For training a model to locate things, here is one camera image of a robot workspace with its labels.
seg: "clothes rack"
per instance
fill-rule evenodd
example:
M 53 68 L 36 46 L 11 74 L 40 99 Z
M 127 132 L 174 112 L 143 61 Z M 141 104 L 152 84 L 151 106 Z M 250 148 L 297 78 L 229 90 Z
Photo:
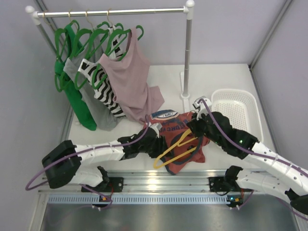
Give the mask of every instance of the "clothes rack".
M 41 24 L 40 18 L 49 17 L 80 17 L 80 16 L 101 16 L 101 15 L 124 15 L 124 14 L 152 14 L 152 13 L 185 13 L 186 14 L 186 42 L 185 42 L 185 61 L 184 71 L 180 73 L 180 82 L 182 86 L 181 98 L 183 100 L 184 111 L 190 111 L 188 93 L 189 63 L 190 63 L 190 46 L 192 35 L 194 1 L 187 0 L 185 6 L 179 8 L 165 9 L 136 9 L 136 10 L 110 10 L 110 11 L 78 11 L 78 12 L 38 12 L 32 6 L 26 7 L 26 12 L 31 16 L 34 24 L 37 26 L 41 35 L 49 45 L 50 49 L 55 53 L 56 49 Z

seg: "yellow hanger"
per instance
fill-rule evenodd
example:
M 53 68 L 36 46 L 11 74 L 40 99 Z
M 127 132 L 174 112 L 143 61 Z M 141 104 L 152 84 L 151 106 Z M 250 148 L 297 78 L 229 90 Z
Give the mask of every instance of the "yellow hanger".
M 172 158 L 171 160 L 168 160 L 168 161 L 162 163 L 161 165 L 157 166 L 157 162 L 158 162 L 164 155 L 166 155 L 168 152 L 170 152 L 172 149 L 174 149 L 175 147 L 181 147 L 181 146 L 183 146 L 183 145 L 185 145 L 185 144 L 187 144 L 187 143 L 189 143 L 189 142 L 191 142 L 191 141 L 197 139 L 197 137 L 194 137 L 194 138 L 192 138 L 192 139 L 190 139 L 190 140 L 188 140 L 188 141 L 185 141 L 184 143 L 181 143 L 181 142 L 182 142 L 189 134 L 191 134 L 191 133 L 192 133 L 192 131 L 191 131 L 190 129 L 187 129 L 175 144 L 173 144 L 171 147 L 169 147 L 167 150 L 165 150 L 164 153 L 162 153 L 161 155 L 159 155 L 159 156 L 155 159 L 155 161 L 154 161 L 154 163 L 153 163 L 153 168 L 158 169 L 158 168 L 160 168 L 160 167 L 166 166 L 166 165 L 170 164 L 171 162 L 176 161 L 177 159 L 180 159 L 181 157 L 183 157 L 183 156 L 185 156 L 185 155 L 187 155 L 187 154 L 189 154 L 189 153 L 192 153 L 194 150 L 196 150 L 196 147 L 194 147 L 194 148 L 192 148 L 192 149 L 190 149 L 190 150 L 188 150 L 188 151 L 182 153 L 181 155 L 178 155 L 178 156 Z

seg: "black bracket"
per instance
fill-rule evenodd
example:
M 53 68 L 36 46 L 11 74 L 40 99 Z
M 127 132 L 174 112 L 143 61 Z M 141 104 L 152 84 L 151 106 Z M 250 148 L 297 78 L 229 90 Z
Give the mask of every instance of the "black bracket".
M 109 183 L 102 187 L 102 183 L 97 185 L 96 187 L 91 187 L 87 185 L 90 189 L 93 189 L 94 191 L 100 192 L 100 193 L 111 193 L 112 188 L 114 189 L 114 193 L 122 192 L 123 185 L 124 185 L 124 178 L 123 177 L 109 177 Z M 81 188 L 81 191 L 84 193 L 89 193 L 89 191 L 85 188 Z
M 240 192 L 242 189 L 236 184 L 230 187 L 224 177 L 209 177 L 210 191 L 215 193 Z M 251 189 L 244 189 L 244 192 L 251 192 Z

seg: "green shirt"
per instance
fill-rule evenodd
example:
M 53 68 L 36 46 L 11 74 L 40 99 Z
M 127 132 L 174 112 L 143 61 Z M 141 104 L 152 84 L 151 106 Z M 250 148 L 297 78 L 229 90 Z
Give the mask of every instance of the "green shirt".
M 72 30 L 70 25 L 67 25 L 66 30 L 68 32 L 69 38 L 68 38 L 68 56 L 71 53 L 72 50 L 72 46 L 73 46 L 73 42 L 74 42 L 74 38 L 75 38 L 75 33 Z M 61 73 L 63 72 L 63 68 L 65 65 L 65 61 L 64 62 L 60 62 L 59 60 L 56 60 L 55 65 L 54 65 L 54 71 L 56 74 L 58 74 L 58 77 L 61 75 Z M 67 74 L 65 74 L 64 76 L 64 82 L 65 85 L 66 83 L 70 81 L 70 78 Z M 85 102 L 82 101 L 82 96 L 81 93 L 75 89 L 75 85 L 72 81 L 70 81 L 66 87 L 66 89 L 64 89 L 64 92 L 66 93 L 66 96 L 79 120 L 79 122 L 86 127 L 87 129 L 91 130 L 91 131 L 95 131 L 96 130 L 96 123 L 88 109 L 88 106 L 86 105 Z

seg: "gray wall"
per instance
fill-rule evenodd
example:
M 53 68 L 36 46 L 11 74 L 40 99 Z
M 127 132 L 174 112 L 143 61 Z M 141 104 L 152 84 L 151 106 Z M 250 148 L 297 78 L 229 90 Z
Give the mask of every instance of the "gray wall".
M 45 0 L 50 11 L 180 7 L 186 0 Z M 195 0 L 192 64 L 250 63 L 284 0 Z M 84 17 L 76 18 L 89 27 Z M 106 16 L 89 17 L 97 25 Z M 152 64 L 183 64 L 186 16 L 179 14 L 110 16 L 124 28 L 145 29 L 141 48 Z M 64 26 L 68 18 L 57 18 Z
M 25 13 L 33 1 L 0 2 L 0 225 L 23 231 L 36 190 L 26 183 L 58 144 L 68 101 L 54 87 L 55 57 Z
M 255 67 L 278 149 L 308 168 L 308 1 L 295 0 Z

